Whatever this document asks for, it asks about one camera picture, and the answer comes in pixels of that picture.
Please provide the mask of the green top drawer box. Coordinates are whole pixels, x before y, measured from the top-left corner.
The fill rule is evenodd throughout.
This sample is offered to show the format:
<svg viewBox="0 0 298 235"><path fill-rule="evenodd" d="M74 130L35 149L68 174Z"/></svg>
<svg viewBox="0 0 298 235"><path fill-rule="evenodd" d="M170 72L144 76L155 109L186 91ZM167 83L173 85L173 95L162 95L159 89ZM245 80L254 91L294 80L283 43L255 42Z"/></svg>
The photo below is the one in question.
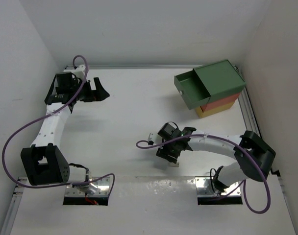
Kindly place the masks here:
<svg viewBox="0 0 298 235"><path fill-rule="evenodd" d="M246 82L225 59L176 75L174 85L191 110L242 92Z"/></svg>

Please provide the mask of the red drawer box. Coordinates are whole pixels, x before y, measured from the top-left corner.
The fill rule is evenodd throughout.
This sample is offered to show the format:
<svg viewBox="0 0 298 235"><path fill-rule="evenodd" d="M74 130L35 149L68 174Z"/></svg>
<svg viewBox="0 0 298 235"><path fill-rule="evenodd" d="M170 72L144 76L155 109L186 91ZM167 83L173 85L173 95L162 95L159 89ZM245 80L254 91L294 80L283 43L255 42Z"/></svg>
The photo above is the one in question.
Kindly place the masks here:
<svg viewBox="0 0 298 235"><path fill-rule="evenodd" d="M205 112L205 111L209 111L209 110L212 110L214 108L226 105L228 103L234 102L239 97L240 94L241 93L237 93L237 94L227 96L227 97L218 99L216 101L207 103L207 104L201 106L201 109Z"/></svg>

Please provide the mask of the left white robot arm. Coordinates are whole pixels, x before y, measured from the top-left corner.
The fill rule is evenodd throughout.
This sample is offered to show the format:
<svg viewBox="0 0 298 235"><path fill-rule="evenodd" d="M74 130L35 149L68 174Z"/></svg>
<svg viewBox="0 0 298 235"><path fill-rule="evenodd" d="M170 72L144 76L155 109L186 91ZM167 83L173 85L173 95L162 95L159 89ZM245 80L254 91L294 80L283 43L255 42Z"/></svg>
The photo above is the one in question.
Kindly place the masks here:
<svg viewBox="0 0 298 235"><path fill-rule="evenodd" d="M47 118L36 139L21 151L21 159L32 186L68 182L87 182L89 169L69 163L60 151L60 142L68 117L78 101L96 102L109 97L98 77L83 81L85 71L57 73L45 98Z"/></svg>

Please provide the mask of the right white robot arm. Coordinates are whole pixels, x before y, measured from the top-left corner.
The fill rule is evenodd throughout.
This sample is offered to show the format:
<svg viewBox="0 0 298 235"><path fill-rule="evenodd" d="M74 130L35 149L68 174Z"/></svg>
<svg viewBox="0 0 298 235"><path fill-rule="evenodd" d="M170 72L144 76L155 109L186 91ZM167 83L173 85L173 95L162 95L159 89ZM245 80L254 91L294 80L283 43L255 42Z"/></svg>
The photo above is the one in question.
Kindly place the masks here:
<svg viewBox="0 0 298 235"><path fill-rule="evenodd" d="M234 163L220 166L212 178L213 187L218 192L223 192L233 183L245 179L262 182L263 180L260 174L248 157L236 146L221 140L224 138L245 149L259 166L264 177L267 178L276 153L253 131L245 131L242 135L236 136L220 136L221 139L218 140L210 138L208 134L194 127L185 127L183 130L180 130L165 123L158 133L151 133L149 135L148 141L159 144L178 137L197 134L202 135L202 137L188 137L163 145L158 148L156 155L174 164L177 162L180 153L185 150L207 151L234 159Z"/></svg>

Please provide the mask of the grey eraser block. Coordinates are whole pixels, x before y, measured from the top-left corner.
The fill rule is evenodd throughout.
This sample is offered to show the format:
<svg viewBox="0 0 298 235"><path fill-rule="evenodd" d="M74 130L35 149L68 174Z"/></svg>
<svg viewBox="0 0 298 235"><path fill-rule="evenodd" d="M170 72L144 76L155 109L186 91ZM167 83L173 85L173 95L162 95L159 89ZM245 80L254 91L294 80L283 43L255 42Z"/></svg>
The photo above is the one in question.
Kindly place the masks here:
<svg viewBox="0 0 298 235"><path fill-rule="evenodd" d="M179 163L169 163L169 167L179 167Z"/></svg>

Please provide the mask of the yellow bottom drawer box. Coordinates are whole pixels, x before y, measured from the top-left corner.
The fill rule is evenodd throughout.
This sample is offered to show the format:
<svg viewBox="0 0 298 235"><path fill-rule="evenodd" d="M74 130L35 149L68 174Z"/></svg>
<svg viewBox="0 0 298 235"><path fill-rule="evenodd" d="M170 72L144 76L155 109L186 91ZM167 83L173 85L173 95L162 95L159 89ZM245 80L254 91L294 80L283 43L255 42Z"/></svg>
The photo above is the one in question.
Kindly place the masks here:
<svg viewBox="0 0 298 235"><path fill-rule="evenodd" d="M213 114L217 114L219 112L230 109L234 105L235 101L231 101L228 103L222 103L215 106L207 105L206 107L199 106L195 108L195 112L199 118L205 118L211 116Z"/></svg>

